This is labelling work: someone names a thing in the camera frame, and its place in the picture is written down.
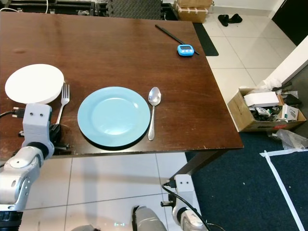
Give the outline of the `light blue plate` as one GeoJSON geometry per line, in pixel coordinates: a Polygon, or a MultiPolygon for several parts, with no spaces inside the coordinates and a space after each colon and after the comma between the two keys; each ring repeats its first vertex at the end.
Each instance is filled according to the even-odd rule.
{"type": "Polygon", "coordinates": [[[95,90],[80,103],[81,133],[103,147],[123,147],[139,140],[150,124],[151,108],[136,91],[112,86],[95,90]]]}

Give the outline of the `silver fork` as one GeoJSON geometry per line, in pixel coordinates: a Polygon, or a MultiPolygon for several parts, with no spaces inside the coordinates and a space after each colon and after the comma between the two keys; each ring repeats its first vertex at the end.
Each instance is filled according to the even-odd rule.
{"type": "Polygon", "coordinates": [[[59,115],[57,117],[56,124],[60,124],[60,119],[63,114],[64,106],[66,106],[70,102],[70,85],[67,83],[63,84],[62,91],[61,91],[62,98],[60,99],[60,110],[59,110],[59,115]]]}

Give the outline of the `white bowl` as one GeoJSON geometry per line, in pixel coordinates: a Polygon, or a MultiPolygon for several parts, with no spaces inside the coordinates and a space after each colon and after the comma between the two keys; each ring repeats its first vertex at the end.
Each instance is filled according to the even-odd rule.
{"type": "Polygon", "coordinates": [[[64,73],[51,64],[29,64],[9,75],[5,84],[7,97],[18,103],[47,104],[59,97],[64,73]]]}

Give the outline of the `dark blue carpet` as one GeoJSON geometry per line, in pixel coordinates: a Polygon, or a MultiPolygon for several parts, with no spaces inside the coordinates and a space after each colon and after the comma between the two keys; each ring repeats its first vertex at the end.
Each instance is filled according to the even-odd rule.
{"type": "Polygon", "coordinates": [[[244,147],[192,174],[198,207],[225,231],[299,231],[270,166],[274,166],[308,231],[308,152],[261,156],[283,149],[264,132],[240,133],[244,147]]]}

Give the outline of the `grey robot left leg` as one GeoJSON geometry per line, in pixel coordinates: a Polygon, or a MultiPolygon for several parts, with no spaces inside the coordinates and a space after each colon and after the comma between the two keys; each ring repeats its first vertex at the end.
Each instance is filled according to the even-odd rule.
{"type": "Polygon", "coordinates": [[[75,227],[71,231],[96,231],[96,228],[93,227],[91,224],[87,224],[75,227]]]}

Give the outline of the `dark brown wooden table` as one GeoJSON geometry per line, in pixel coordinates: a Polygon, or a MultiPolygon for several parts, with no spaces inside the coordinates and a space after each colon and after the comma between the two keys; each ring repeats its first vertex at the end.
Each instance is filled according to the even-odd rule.
{"type": "Polygon", "coordinates": [[[106,155],[194,152],[181,174],[193,174],[229,150],[244,147],[218,88],[193,24],[186,21],[0,13],[0,83],[29,64],[51,64],[64,73],[70,102],[62,115],[62,143],[77,158],[106,155]],[[178,55],[178,45],[155,24],[191,44],[200,55],[178,55]],[[161,90],[155,138],[107,148],[83,136],[80,103],[90,93],[121,86],[146,98],[161,90]]]}

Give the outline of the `silver spoon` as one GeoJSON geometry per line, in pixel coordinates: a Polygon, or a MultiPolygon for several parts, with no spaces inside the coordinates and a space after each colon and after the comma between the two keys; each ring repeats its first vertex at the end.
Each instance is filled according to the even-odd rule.
{"type": "Polygon", "coordinates": [[[155,109],[156,106],[161,102],[161,91],[158,87],[154,87],[148,94],[148,102],[152,106],[152,114],[150,118],[150,127],[148,129],[148,140],[153,141],[155,137],[155,109]]]}

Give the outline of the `open cardboard box with clutter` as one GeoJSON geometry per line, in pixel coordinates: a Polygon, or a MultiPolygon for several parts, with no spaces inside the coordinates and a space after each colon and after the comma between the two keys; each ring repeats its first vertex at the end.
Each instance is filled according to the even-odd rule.
{"type": "Polygon", "coordinates": [[[253,88],[239,88],[237,93],[227,102],[228,110],[239,132],[292,130],[301,125],[308,125],[308,118],[301,111],[297,112],[297,120],[294,121],[256,120],[244,100],[244,96],[253,90],[253,88]]]}

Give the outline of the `white floor tape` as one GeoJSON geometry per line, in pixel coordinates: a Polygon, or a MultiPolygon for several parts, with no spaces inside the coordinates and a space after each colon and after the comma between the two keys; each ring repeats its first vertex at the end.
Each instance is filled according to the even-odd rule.
{"type": "Polygon", "coordinates": [[[291,149],[285,149],[285,150],[279,150],[279,151],[273,151],[273,152],[264,151],[260,153],[260,155],[266,159],[271,169],[271,172],[273,173],[275,180],[277,184],[279,185],[280,191],[283,193],[284,200],[286,201],[286,204],[288,205],[290,209],[291,215],[293,216],[297,224],[301,224],[301,219],[297,213],[297,210],[295,209],[295,205],[293,204],[291,197],[288,194],[288,191],[286,190],[286,187],[284,186],[282,179],[280,178],[279,172],[277,171],[275,165],[273,165],[273,163],[271,162],[271,156],[292,154],[292,153],[302,153],[302,152],[308,152],[308,149],[291,148],[291,149]]]}

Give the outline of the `white carton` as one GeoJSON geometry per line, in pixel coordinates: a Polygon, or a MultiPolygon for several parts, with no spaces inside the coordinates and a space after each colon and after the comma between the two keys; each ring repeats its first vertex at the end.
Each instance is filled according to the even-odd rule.
{"type": "Polygon", "coordinates": [[[244,95],[244,101],[249,107],[277,106],[280,103],[279,97],[272,91],[244,95]]]}

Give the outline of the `clear plastic bag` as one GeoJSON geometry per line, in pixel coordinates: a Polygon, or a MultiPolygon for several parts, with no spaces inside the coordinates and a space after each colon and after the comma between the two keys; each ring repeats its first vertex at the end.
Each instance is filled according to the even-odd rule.
{"type": "Polygon", "coordinates": [[[280,129],[275,135],[281,140],[283,148],[288,149],[308,149],[308,138],[302,137],[290,130],[280,129]]]}

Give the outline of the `small blue timer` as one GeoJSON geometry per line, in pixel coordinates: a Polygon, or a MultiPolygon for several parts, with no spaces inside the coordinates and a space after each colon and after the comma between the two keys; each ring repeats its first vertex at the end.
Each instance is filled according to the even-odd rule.
{"type": "Polygon", "coordinates": [[[181,44],[177,46],[178,55],[183,57],[189,57],[196,54],[192,45],[189,44],[181,44]]]}

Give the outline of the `black foam mat stack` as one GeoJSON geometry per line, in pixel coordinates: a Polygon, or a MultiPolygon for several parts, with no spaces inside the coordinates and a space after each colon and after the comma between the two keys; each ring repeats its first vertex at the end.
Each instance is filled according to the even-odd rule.
{"type": "Polygon", "coordinates": [[[108,0],[109,17],[160,20],[162,0],[108,0]]]}

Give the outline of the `long black stick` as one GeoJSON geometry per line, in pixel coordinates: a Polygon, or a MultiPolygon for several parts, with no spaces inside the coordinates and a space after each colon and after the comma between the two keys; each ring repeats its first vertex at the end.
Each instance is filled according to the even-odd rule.
{"type": "MultiPolygon", "coordinates": [[[[172,39],[176,40],[176,42],[179,43],[179,45],[181,44],[187,44],[185,42],[183,42],[183,40],[180,40],[179,38],[177,38],[175,35],[173,35],[172,33],[170,33],[169,31],[167,31],[167,29],[164,29],[163,27],[161,27],[158,24],[155,24],[156,28],[160,29],[163,33],[165,33],[166,35],[168,35],[169,37],[171,37],[172,39]]],[[[196,55],[200,55],[200,53],[194,48],[196,55]]]]}

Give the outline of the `black floor mat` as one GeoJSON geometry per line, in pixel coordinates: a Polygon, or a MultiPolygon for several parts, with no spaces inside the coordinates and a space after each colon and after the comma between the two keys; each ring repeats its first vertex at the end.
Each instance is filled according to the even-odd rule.
{"type": "Polygon", "coordinates": [[[198,36],[203,52],[206,56],[218,56],[218,50],[209,37],[206,28],[201,23],[193,23],[194,30],[198,36]]]}

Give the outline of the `black slipper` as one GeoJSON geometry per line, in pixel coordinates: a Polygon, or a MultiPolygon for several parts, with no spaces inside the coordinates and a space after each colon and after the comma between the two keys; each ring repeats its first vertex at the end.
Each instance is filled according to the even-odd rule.
{"type": "Polygon", "coordinates": [[[237,13],[229,18],[229,24],[239,24],[242,21],[243,18],[237,13]]]}
{"type": "Polygon", "coordinates": [[[230,17],[227,14],[220,14],[218,15],[217,19],[220,22],[220,24],[222,24],[222,26],[224,27],[229,26],[230,17]]]}

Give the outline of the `black cabinet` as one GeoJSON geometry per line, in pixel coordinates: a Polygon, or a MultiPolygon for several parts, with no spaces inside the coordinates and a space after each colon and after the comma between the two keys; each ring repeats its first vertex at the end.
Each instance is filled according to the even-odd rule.
{"type": "Polygon", "coordinates": [[[299,46],[308,37],[308,0],[284,0],[272,20],[299,46]]]}

